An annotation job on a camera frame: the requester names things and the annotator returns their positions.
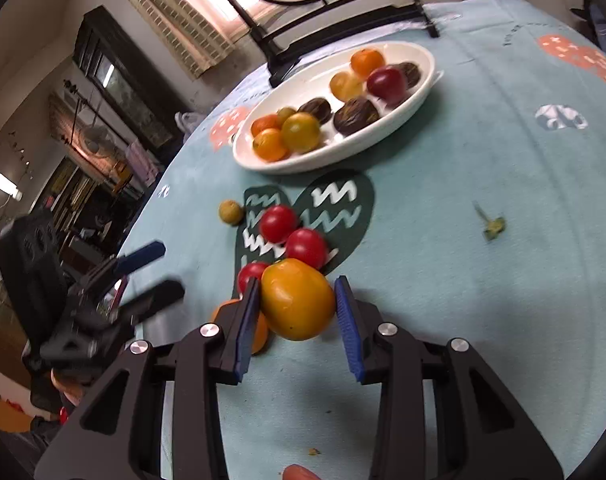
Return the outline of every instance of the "red cherry tomato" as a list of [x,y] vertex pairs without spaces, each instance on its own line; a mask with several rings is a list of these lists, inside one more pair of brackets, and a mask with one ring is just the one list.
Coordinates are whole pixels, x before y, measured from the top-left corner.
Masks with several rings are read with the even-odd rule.
[[273,205],[265,210],[259,221],[260,235],[272,244],[282,244],[296,226],[298,217],[289,207]]
[[285,243],[286,258],[301,260],[304,264],[320,269],[327,261],[327,244],[313,229],[297,229]]
[[393,66],[377,68],[368,77],[368,92],[389,105],[398,104],[406,96],[407,79]]
[[260,280],[263,272],[268,267],[269,265],[264,262],[252,262],[239,270],[238,276],[236,277],[236,288],[238,288],[238,292],[244,294],[250,278],[258,278]]

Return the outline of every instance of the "white oval plate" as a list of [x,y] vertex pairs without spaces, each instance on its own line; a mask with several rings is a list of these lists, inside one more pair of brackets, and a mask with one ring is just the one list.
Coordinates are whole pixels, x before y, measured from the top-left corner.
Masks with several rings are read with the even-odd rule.
[[[411,90],[412,95],[395,109],[385,106],[381,100],[368,95],[374,103],[381,118],[362,130],[343,136],[338,133],[329,120],[321,127],[323,145],[313,152],[298,155],[293,153],[278,162],[265,162],[254,154],[252,149],[252,133],[250,127],[259,117],[275,114],[280,108],[291,106],[298,108],[315,97],[324,97],[330,102],[332,111],[336,112],[343,103],[330,92],[330,79],[342,70],[350,70],[350,58],[357,50],[375,48],[383,54],[389,64],[411,61],[420,68],[419,83]],[[234,139],[234,159],[248,170],[261,173],[288,174],[322,168],[356,153],[366,150],[405,124],[423,104],[432,89],[435,78],[434,56],[432,53],[415,43],[404,41],[387,41],[385,43],[369,43],[343,50],[301,70],[290,79],[283,82],[272,93],[267,95],[247,116]]]

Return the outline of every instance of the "fluorescent lamp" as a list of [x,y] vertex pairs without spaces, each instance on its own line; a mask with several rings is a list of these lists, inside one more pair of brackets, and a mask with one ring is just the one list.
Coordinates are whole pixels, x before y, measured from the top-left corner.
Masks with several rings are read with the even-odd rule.
[[103,79],[103,88],[107,88],[107,83],[110,82],[112,72],[114,72],[114,65],[110,64],[110,67],[107,69],[107,75],[105,76],[105,79]]
[[16,184],[4,176],[3,173],[0,173],[0,190],[6,192],[16,200],[20,200],[22,198],[22,193],[16,187]]

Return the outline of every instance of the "round table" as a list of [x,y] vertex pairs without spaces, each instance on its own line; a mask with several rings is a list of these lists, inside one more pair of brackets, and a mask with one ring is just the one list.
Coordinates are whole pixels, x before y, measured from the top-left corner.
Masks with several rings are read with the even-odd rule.
[[[248,76],[193,133],[132,229],[123,253],[154,239],[167,252],[132,276],[128,294],[179,277],[183,303],[143,329],[155,345],[178,340],[231,297],[243,262],[280,256],[257,238],[256,221],[265,206],[287,203],[338,248],[328,279],[346,275],[357,298],[417,338],[469,340],[568,475],[606,427],[602,58],[521,0],[429,11],[436,40],[398,23],[325,49],[413,41],[444,70],[407,124],[329,168],[269,177],[242,170],[228,146],[214,149],[218,117],[270,91],[264,66]],[[247,206],[239,228],[218,219],[225,199]],[[496,240],[484,238],[475,202],[506,219]],[[230,477],[276,479],[300,463],[324,479],[366,478],[379,391],[355,382],[335,322],[309,341],[275,338],[242,385],[219,387]],[[166,410],[166,459],[170,419]]]

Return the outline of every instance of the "dark round fruit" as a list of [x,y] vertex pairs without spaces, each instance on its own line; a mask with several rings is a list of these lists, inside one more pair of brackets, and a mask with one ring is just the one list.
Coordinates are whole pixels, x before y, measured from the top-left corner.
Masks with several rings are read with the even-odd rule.
[[407,88],[412,88],[416,86],[420,81],[420,68],[416,63],[410,63],[409,61],[405,61],[403,63],[399,63],[393,65],[398,70],[405,74],[405,78],[407,79]]
[[378,110],[369,99],[350,99],[334,114],[334,128],[344,135],[355,134],[380,119]]
[[318,122],[325,124],[332,116],[332,106],[327,99],[315,97],[298,109],[299,112],[306,112],[318,119]]

